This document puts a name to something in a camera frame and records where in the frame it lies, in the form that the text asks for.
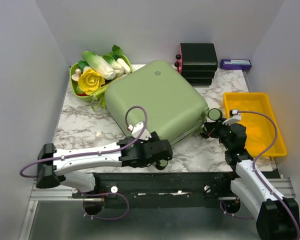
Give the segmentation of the green hard-shell suitcase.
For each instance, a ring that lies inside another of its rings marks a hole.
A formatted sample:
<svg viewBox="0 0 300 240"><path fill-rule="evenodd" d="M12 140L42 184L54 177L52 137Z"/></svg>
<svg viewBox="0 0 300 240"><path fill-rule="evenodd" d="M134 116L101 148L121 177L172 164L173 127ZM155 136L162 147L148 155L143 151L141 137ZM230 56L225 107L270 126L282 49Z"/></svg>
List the green hard-shell suitcase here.
<svg viewBox="0 0 300 240"><path fill-rule="evenodd" d="M208 118L205 98L168 62L152 61L109 83L106 108L125 137L128 125L147 120L146 129L174 146Z"/></svg>

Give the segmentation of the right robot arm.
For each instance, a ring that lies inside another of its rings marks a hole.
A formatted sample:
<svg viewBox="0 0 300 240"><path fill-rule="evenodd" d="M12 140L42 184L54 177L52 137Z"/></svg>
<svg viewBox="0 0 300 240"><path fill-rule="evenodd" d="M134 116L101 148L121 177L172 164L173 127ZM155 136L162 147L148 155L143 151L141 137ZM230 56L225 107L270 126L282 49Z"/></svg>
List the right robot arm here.
<svg viewBox="0 0 300 240"><path fill-rule="evenodd" d="M300 239L299 205L292 197L285 197L257 168L246 149L246 127L226 124L227 119L205 122L203 138L214 138L225 147L225 161L236 174L220 183L220 191L235 194L255 219L257 233L262 240Z"/></svg>

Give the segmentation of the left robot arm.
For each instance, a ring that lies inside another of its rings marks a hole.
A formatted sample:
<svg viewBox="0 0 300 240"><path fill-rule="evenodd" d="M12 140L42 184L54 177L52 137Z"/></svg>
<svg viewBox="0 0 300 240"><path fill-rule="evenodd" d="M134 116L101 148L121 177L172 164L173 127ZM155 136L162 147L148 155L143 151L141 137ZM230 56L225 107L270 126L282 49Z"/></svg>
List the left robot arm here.
<svg viewBox="0 0 300 240"><path fill-rule="evenodd" d="M128 136L102 147L69 150L57 149L53 143L47 143L37 157L36 187L52 189L63 185L94 198L100 194L100 180L95 173L85 173L84 170L99 167L144 168L167 162L172 157L171 144L160 139L155 131L148 140Z"/></svg>

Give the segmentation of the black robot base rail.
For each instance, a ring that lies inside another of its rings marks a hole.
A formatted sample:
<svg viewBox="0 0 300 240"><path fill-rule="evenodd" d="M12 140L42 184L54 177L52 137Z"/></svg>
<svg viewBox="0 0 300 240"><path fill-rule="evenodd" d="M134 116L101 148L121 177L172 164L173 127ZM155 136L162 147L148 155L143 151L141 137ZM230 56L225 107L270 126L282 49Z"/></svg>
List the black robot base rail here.
<svg viewBox="0 0 300 240"><path fill-rule="evenodd" d="M75 199L92 203L101 199L108 209L218 208L230 213L241 207L230 190L230 172L99 173L99 189L74 193Z"/></svg>

